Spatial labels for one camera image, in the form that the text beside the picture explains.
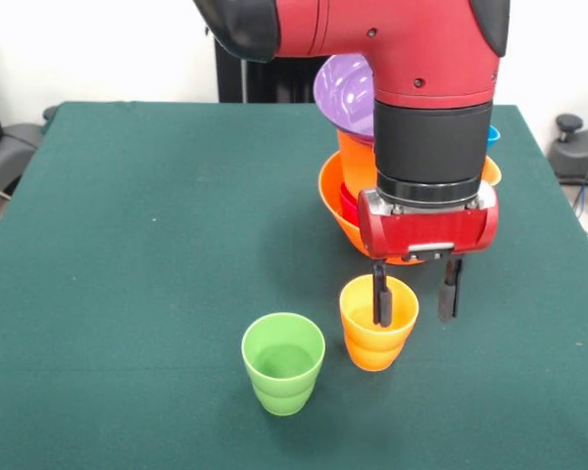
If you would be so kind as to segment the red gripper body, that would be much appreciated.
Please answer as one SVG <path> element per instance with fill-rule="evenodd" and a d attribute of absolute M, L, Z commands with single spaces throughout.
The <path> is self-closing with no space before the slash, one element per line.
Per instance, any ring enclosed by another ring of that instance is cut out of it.
<path fill-rule="evenodd" d="M 485 181 L 469 203 L 447 208 L 393 205 L 373 189 L 358 197 L 361 238 L 372 259 L 425 259 L 434 253 L 483 251 L 496 237 L 499 214 L 497 192 Z"/>

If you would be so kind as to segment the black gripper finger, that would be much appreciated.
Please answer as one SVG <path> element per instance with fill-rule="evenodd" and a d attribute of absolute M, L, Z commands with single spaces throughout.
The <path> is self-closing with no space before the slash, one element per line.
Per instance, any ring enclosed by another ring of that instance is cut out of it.
<path fill-rule="evenodd" d="M 444 279 L 438 294 L 438 316 L 443 322 L 458 315 L 463 267 L 463 257 L 452 257 L 446 262 Z"/>
<path fill-rule="evenodd" d="M 392 322 L 392 293 L 387 287 L 386 264 L 384 260 L 372 263 L 373 323 L 389 327 Z"/>

